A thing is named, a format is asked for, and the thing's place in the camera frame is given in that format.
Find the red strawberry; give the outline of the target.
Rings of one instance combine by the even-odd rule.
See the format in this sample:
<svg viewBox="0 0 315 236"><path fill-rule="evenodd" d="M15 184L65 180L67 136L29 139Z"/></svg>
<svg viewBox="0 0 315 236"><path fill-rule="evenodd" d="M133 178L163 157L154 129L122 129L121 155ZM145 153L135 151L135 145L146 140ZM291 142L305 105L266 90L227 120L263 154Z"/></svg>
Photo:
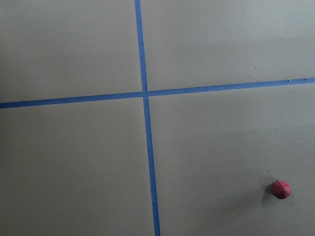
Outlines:
<svg viewBox="0 0 315 236"><path fill-rule="evenodd" d="M291 195L291 187L285 181L277 180L272 184L271 192L276 198L284 200Z"/></svg>

